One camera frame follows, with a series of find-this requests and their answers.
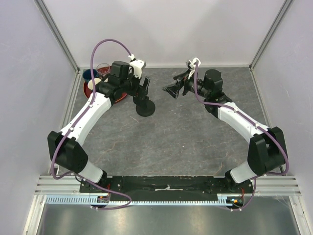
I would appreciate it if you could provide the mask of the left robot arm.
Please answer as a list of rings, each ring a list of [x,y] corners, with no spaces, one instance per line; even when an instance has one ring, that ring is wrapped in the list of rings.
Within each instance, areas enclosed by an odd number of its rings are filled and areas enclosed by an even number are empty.
[[[75,118],[59,132],[52,131],[48,135],[48,148],[52,164],[58,164],[81,178],[90,180],[90,187],[96,192],[107,188],[106,173],[88,160],[82,146],[90,130],[122,96],[133,97],[136,112],[148,117],[155,112],[154,103],[148,98],[149,78],[141,85],[142,70],[146,63],[134,59],[130,63],[114,61],[110,73],[88,83],[93,89],[89,100]]]

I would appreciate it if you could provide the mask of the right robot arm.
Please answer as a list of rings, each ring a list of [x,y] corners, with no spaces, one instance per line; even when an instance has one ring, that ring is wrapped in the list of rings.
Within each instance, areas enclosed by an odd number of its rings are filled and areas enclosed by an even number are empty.
[[[163,87],[163,90],[175,99],[180,94],[194,93],[208,113],[227,123],[247,141],[247,160],[225,174],[224,187],[228,192],[236,192],[246,180],[273,174],[274,169],[289,165],[280,128],[269,128],[239,109],[223,92],[223,79],[218,70],[207,70],[203,79],[196,75],[194,71],[187,70],[175,76],[174,84]]]

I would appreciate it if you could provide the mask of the black phone stand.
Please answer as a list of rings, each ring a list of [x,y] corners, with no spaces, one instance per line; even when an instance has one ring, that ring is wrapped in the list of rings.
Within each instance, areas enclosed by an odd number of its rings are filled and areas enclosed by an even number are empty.
[[[136,105],[135,109],[137,114],[142,117],[149,117],[156,110],[154,102],[151,101],[147,95],[133,97],[133,102]]]

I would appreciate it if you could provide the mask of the black smartphone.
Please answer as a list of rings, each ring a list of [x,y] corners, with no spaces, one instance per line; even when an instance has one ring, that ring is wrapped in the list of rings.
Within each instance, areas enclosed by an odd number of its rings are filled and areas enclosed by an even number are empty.
[[[144,83],[142,85],[142,88],[144,90],[145,95],[148,95],[148,89],[149,89],[150,81],[151,81],[150,78],[146,76],[144,79]]]

